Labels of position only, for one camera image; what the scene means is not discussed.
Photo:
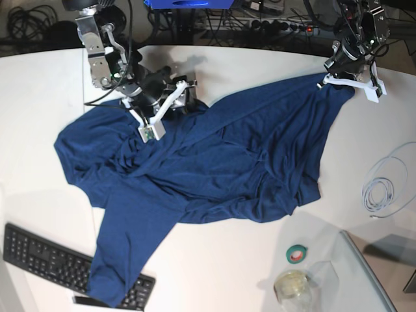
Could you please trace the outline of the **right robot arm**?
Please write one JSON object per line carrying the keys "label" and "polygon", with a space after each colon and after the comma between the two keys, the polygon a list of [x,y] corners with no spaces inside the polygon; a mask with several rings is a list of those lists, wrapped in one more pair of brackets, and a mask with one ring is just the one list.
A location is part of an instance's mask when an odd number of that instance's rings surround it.
{"label": "right robot arm", "polygon": [[107,96],[121,93],[119,109],[138,114],[144,123],[157,114],[170,116],[176,110],[186,114],[196,109],[198,100],[192,91],[196,81],[185,75],[174,77],[169,66],[152,72],[141,65],[141,45],[123,34],[124,29],[133,28],[133,19],[114,1],[63,1],[62,5],[79,14],[75,23],[93,85]]}

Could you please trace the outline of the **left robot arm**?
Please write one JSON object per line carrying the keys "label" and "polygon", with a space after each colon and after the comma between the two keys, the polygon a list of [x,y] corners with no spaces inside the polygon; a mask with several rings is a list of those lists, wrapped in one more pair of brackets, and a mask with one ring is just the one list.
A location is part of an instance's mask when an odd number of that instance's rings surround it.
{"label": "left robot arm", "polygon": [[333,55],[324,63],[334,78],[356,80],[388,52],[389,29],[379,1],[336,1]]}

